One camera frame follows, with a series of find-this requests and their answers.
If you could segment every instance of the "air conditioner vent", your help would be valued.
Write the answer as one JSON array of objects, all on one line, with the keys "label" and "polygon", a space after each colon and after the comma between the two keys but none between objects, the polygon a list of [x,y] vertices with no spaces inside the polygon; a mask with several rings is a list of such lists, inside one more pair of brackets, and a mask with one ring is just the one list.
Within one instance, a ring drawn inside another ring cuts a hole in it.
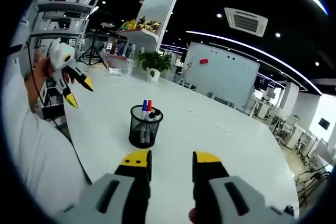
[{"label": "air conditioner vent", "polygon": [[268,19],[243,10],[224,8],[229,26],[259,37],[264,35]]}]

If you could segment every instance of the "black ceiling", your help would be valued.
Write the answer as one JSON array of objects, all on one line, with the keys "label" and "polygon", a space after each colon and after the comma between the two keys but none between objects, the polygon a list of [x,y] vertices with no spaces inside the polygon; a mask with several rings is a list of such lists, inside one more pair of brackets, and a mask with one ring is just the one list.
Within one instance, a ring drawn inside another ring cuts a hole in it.
[{"label": "black ceiling", "polygon": [[[91,17],[90,27],[109,32],[101,22],[114,23],[117,29],[123,20],[136,18],[140,0],[100,0],[99,11]],[[316,91],[301,77],[263,54],[221,39],[187,34],[186,30],[223,36],[259,48],[291,65],[308,79],[336,78],[336,36],[334,35],[336,3],[320,0],[328,16],[311,0],[177,0],[163,38],[163,44],[186,47],[191,41],[213,42],[250,54],[266,61],[298,80],[309,92]],[[224,8],[245,10],[268,18],[262,38],[229,28]],[[279,71],[261,64],[260,72],[275,80],[285,80]],[[336,94],[328,87],[322,92]]]}]

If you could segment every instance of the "red marker cap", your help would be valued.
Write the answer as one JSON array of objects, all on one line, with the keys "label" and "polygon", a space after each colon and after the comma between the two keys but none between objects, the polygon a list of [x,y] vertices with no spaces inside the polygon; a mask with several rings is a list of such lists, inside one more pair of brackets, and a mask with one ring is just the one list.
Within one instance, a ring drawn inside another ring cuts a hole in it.
[{"label": "red marker cap", "polygon": [[148,100],[147,111],[152,111],[152,100]]}]

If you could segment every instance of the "tripod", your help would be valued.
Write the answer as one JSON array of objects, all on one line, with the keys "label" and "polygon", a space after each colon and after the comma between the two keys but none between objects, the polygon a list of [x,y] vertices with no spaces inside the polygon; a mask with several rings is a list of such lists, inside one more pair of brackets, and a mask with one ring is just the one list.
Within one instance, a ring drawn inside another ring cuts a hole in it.
[{"label": "tripod", "polygon": [[[88,48],[88,50],[86,50],[84,53],[82,53],[82,55],[78,58],[77,61],[83,62],[84,64],[86,64],[88,66],[93,66],[93,65],[95,65],[97,63],[102,62],[104,64],[104,66],[106,67],[106,69],[108,69],[108,67],[106,66],[104,60],[101,58],[98,50],[94,47],[94,43],[96,42],[96,38],[97,38],[97,31],[94,32],[94,36],[93,36],[93,40],[92,40],[91,46]],[[90,56],[89,63],[86,63],[86,62],[84,62],[82,60],[82,58],[84,56]],[[100,60],[97,60],[97,62],[95,62],[95,63],[91,63],[92,56],[95,56],[95,57],[99,58]]]}]

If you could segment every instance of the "robot end effector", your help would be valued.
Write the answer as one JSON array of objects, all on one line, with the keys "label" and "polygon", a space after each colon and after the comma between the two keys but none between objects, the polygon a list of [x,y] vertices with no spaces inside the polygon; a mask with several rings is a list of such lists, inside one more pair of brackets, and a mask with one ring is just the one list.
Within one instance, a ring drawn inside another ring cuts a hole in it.
[{"label": "robot end effector", "polygon": [[87,77],[82,71],[77,68],[77,62],[75,60],[74,47],[60,43],[61,39],[55,39],[49,48],[49,57],[51,67],[54,70],[52,78],[56,81],[56,89],[62,94],[67,102],[78,108],[76,99],[71,93],[70,88],[64,81],[62,71],[66,71],[70,76],[74,77],[84,88],[93,91],[92,83],[89,77]]}]

